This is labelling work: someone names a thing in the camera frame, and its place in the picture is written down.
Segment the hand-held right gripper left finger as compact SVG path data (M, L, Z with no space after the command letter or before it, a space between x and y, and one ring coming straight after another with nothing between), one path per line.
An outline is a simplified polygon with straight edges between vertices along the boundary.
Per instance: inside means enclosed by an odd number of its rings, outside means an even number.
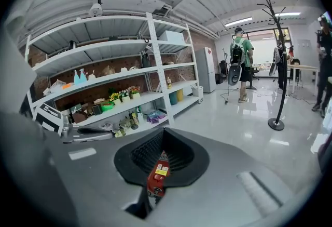
M138 217L149 211L146 184L129 183L114 163L118 150L159 133L161 129L151 129L123 138L63 143L48 132L48 149L70 200L65 209L70 227L164 227Z

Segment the red vacuum cleaner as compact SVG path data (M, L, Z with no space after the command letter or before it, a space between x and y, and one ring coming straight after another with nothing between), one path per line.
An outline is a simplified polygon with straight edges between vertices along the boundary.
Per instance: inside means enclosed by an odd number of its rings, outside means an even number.
M159 174L163 176L161 181L154 180L154 175ZM162 151L155 166L147 179L147 192L149 197L163 197L164 196L164 180L170 175L170 163L165 151Z

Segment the sunflower pot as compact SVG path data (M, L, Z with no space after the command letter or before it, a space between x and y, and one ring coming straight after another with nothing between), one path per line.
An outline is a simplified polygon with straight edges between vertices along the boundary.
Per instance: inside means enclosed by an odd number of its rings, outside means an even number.
M109 101L114 105L120 105L121 104L120 93L118 92L112 93L111 96L109 97Z

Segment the red flower pot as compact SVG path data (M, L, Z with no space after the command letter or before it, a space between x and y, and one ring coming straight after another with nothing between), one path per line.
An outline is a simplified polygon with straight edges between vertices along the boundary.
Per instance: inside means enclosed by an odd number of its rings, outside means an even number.
M131 86L128 88L128 92L131 99L137 99L140 97L140 86Z

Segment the white paper bag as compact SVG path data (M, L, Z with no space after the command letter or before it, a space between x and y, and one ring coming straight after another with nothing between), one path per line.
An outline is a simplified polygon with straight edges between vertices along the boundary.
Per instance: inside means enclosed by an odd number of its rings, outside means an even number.
M65 86L67 83L63 82L61 80L56 80L51 86L50 86L50 92L51 93L56 93L59 92L63 89L63 86Z

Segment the brown cardboard box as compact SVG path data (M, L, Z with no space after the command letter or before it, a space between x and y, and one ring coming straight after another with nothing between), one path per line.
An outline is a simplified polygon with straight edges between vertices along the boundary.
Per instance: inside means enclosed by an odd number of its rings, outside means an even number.
M115 74L115 68L110 67L109 65L107 65L101 72L102 76L108 76L108 75L112 75Z

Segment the purple plastic bag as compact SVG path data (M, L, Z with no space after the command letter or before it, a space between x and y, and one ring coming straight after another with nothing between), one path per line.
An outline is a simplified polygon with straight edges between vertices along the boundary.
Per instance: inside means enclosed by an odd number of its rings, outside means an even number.
M166 117L166 115L159 110L154 110L154 111L148 112L146 115L147 122L151 123L151 124L159 123L165 117Z

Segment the black coat stand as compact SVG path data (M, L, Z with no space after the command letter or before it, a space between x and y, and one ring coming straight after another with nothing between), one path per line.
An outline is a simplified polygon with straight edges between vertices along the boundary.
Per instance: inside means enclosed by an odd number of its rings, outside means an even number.
M264 8L262 9L265 13L267 13L270 18L273 20L273 25L275 24L278 31L279 31L279 42L281 42L282 46L282 58L283 58L283 90L282 90L282 97L281 97L281 102L280 102L280 107L279 111L277 114L276 118L270 118L268 120L268 126L276 131L282 131L285 128L285 124L281 120L281 114L286 98L286 91L287 91L287 52L286 52L286 47L285 47L285 40L284 40L284 35L281 29L281 24L280 24L280 17L276 16L276 13L274 12L272 2L271 0L265 0L266 2L264 4L258 4L261 6L267 7L269 10L266 11Z

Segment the wide white metal shelf unit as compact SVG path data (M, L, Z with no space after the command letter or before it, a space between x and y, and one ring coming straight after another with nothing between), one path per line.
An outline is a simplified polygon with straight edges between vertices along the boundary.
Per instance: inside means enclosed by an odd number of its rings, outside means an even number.
M25 47L25 60L28 62L27 59L31 46L46 53L47 59L36 64L32 69L36 72L37 76L46 76L49 79L49 77L56 77L71 70L74 70L74 72L76 70L77 74L78 68L85 69L87 65L125 57L135 57L146 49L152 51L152 48L149 47L149 45L152 46L152 40L148 41L147 37L145 39L134 39L134 35L138 35L145 25L152 24L155 21L164 25L170 24L170 26L173 26L173 24L153 18L149 19L147 15L148 13L146 13L146 17L114 15L85 18L58 26L33 39L29 35ZM106 41L111 36L128 39ZM65 47L65 43L69 45L70 41L73 41L72 49L69 49L69 46ZM27 97L30 110L34 113L33 117L36 117L39 112L35 112L35 109L40 109L41 105L47 106L48 102L54 103L56 100L74 93L82 92L115 80L140 76L149 72L157 72L159 67L162 66L156 65L149 68L134 69L101 76L96 79L87 79L82 83L74 83L65 89L48 94L35 102L32 102L31 92L28 91ZM72 126L76 129L83 129L86 126L160 98L164 98L162 92L146 92L140 95L138 99L131 99L130 102L122 103L118 108L89 117L78 124L72 124Z

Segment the white waste bin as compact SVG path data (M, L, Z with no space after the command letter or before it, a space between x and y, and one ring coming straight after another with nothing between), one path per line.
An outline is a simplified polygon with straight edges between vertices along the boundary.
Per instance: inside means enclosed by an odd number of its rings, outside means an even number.
M192 95L194 97L198 97L199 99L203 99L203 87L202 86L192 86Z

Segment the grey refrigerator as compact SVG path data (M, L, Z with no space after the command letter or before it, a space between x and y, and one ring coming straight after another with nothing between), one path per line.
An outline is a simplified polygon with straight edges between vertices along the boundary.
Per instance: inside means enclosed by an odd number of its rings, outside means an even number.
M199 85L204 93L212 93L216 88L212 50L204 47L195 51Z

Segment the large window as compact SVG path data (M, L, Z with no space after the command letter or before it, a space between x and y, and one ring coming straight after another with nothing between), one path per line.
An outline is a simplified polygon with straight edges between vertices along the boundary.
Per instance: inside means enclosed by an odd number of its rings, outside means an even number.
M279 31L267 29L247 33L247 38L254 47L253 65L259 70L269 71L273 61L274 49L277 48Z

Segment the white box appliance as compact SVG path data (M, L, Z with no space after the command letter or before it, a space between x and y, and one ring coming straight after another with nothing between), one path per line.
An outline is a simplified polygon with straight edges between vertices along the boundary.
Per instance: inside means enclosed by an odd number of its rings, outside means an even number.
M184 36L182 33L174 31L164 31L159 37L159 41L167 41L176 44L183 44L185 42Z

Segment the long beige table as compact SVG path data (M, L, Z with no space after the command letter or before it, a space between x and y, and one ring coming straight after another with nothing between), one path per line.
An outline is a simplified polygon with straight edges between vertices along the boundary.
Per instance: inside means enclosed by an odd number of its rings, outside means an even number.
M317 95L317 84L318 84L318 77L319 77L319 69L314 67L314 66L309 66L309 65L300 65L300 64L290 64L288 66L290 68L290 81L292 81L292 84L289 86L287 89L287 94L293 95L295 92L295 82L296 82L296 71L299 71L299 80L301 78L301 71L310 71L314 73L315 80L314 80L314 90L313 90L313 95Z

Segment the black pedestal table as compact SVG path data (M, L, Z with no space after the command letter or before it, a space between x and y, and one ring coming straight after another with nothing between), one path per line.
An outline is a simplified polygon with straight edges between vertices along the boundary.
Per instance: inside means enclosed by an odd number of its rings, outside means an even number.
M253 86L253 79L259 80L258 77L255 76L256 73L259 72L259 66L258 65L253 65L251 67L250 71L250 84L246 86L246 89L248 90L256 90L257 88Z

